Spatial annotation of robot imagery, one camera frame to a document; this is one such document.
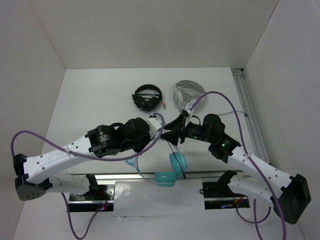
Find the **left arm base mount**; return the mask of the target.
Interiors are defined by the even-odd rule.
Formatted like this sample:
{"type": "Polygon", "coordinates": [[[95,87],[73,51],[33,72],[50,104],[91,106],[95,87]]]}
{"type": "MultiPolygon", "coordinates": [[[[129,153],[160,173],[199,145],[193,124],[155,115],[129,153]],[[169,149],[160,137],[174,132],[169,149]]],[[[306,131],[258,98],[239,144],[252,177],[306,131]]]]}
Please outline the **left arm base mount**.
{"type": "Polygon", "coordinates": [[[115,183],[98,184],[93,174],[86,175],[89,181],[89,191],[84,194],[71,193],[68,198],[68,207],[71,213],[86,212],[113,212],[115,183]]]}

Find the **teal cat ear headphones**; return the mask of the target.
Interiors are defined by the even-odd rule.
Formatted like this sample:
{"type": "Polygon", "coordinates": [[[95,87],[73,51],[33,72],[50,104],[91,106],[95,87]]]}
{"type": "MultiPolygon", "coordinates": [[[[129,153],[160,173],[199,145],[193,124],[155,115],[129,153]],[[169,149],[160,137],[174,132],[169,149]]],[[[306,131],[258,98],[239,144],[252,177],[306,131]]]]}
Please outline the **teal cat ear headphones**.
{"type": "MultiPolygon", "coordinates": [[[[158,171],[154,173],[154,180],[146,180],[148,183],[160,186],[160,187],[173,187],[178,180],[179,176],[183,176],[186,179],[186,170],[188,163],[185,155],[179,150],[179,148],[168,141],[166,141],[171,149],[169,154],[169,160],[172,167],[172,171],[158,171]]],[[[136,172],[143,177],[143,174],[139,168],[139,157],[128,159],[124,161],[125,164],[134,168],[136,172]]]]}

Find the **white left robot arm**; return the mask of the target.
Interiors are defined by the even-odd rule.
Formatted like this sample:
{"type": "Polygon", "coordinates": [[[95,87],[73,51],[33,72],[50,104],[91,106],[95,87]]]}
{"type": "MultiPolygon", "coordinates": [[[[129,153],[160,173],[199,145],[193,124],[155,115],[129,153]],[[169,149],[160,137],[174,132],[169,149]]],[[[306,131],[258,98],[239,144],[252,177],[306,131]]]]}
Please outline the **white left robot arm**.
{"type": "Polygon", "coordinates": [[[128,120],[125,124],[99,125],[72,143],[34,157],[13,157],[15,190],[20,200],[30,201],[46,193],[70,193],[92,200],[101,191],[94,174],[64,174],[63,171],[89,160],[117,161],[118,153],[136,154],[162,129],[160,118],[151,116],[128,120]]]}

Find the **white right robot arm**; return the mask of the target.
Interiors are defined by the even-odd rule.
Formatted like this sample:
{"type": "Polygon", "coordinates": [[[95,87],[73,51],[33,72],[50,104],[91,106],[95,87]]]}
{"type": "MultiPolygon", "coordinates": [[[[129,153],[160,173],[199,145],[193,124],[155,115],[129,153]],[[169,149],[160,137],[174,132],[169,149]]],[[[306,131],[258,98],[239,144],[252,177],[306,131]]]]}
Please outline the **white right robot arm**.
{"type": "Polygon", "coordinates": [[[182,113],[165,126],[161,138],[175,146],[186,138],[208,143],[208,150],[216,159],[250,176],[247,179],[232,170],[226,171],[219,179],[220,194],[238,193],[256,198],[272,207],[279,217],[283,216],[285,222],[296,224],[311,202],[307,179],[283,172],[245,151],[243,145],[225,133],[225,128],[216,114],[208,114],[202,124],[195,124],[182,113]]]}

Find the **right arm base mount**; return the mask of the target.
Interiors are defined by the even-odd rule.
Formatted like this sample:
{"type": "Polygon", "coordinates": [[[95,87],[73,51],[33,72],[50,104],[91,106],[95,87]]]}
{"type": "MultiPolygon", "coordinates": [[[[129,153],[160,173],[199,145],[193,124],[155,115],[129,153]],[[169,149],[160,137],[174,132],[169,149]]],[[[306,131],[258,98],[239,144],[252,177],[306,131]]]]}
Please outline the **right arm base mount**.
{"type": "Polygon", "coordinates": [[[237,176],[233,170],[227,170],[217,181],[205,181],[199,193],[204,197],[205,210],[235,209],[240,203],[240,208],[249,208],[248,197],[234,193],[228,186],[231,178],[237,176]]]}

